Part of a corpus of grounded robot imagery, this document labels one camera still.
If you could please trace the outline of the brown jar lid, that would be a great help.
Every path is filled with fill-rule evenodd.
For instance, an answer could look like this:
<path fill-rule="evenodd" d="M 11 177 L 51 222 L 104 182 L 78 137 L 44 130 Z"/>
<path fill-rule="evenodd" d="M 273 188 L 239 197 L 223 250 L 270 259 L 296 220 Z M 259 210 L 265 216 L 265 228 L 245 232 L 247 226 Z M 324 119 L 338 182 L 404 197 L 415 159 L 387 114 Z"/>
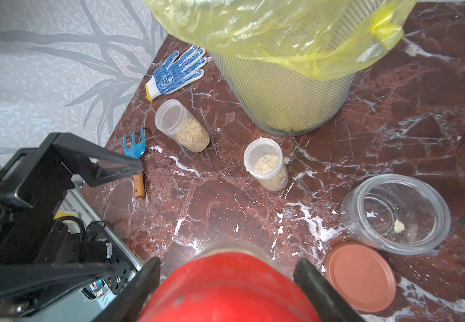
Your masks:
<path fill-rule="evenodd" d="M 326 278 L 353 308 L 380 312 L 396 297 L 396 278 L 376 250 L 357 242 L 339 243 L 326 255 Z"/>

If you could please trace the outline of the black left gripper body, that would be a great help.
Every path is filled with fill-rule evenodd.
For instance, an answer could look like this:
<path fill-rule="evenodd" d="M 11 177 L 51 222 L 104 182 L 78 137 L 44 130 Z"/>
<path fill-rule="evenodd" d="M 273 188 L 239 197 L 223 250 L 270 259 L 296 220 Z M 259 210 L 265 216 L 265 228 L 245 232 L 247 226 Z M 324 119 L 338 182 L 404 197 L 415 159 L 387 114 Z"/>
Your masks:
<path fill-rule="evenodd" d="M 55 218 L 73 174 L 53 146 L 20 149 L 0 171 L 0 266 L 59 264 L 69 235 Z"/>

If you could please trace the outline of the brown-lidded oatmeal jar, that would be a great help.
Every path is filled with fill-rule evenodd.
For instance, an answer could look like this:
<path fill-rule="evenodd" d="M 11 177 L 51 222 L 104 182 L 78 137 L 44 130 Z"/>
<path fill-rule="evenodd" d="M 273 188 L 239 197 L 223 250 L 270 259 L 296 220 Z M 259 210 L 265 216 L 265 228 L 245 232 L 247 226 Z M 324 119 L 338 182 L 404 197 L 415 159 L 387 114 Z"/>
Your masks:
<path fill-rule="evenodd" d="M 357 241 L 403 256 L 433 250 L 451 229 L 451 212 L 440 193 L 400 174 L 363 181 L 342 200 L 340 214 Z"/>

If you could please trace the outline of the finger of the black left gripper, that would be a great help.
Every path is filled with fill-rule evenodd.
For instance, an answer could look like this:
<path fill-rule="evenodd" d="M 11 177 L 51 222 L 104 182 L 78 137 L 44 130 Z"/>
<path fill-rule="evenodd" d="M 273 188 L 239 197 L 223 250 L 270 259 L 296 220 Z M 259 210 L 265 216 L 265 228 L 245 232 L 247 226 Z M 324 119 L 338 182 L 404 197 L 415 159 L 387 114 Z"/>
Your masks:
<path fill-rule="evenodd" d="M 109 264 L 0 266 L 0 317 L 30 317 L 115 272 Z"/>
<path fill-rule="evenodd" d="M 112 152 L 75 134 L 57 133 L 51 145 L 62 164 L 91 187 L 143 172 L 140 160 Z"/>

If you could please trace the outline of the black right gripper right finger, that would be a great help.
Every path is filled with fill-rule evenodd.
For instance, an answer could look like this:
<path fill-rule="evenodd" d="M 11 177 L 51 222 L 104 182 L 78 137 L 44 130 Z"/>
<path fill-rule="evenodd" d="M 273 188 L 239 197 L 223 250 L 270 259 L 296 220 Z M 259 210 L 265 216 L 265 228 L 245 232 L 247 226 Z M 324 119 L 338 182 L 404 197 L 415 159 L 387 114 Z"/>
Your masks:
<path fill-rule="evenodd" d="M 365 322 L 306 258 L 298 260 L 293 278 L 310 300 L 321 321 Z"/>

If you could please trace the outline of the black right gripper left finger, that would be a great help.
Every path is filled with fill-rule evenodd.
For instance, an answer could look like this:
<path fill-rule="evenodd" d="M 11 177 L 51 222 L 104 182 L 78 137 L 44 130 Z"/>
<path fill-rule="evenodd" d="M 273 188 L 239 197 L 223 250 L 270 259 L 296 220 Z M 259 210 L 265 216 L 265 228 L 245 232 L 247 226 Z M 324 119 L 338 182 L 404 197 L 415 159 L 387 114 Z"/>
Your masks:
<path fill-rule="evenodd" d="M 137 321 L 148 299 L 160 286 L 161 260 L 153 257 L 93 321 Z"/>

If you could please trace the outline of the red-lidded oatmeal jar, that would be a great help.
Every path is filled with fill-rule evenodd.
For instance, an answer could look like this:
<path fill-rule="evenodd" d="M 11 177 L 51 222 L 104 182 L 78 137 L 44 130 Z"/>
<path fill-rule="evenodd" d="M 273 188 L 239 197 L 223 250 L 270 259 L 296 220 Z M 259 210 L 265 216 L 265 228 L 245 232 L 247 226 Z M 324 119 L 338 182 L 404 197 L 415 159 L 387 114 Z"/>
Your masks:
<path fill-rule="evenodd" d="M 173 271 L 139 321 L 321 321 L 305 293 L 244 250 L 205 252 Z"/>

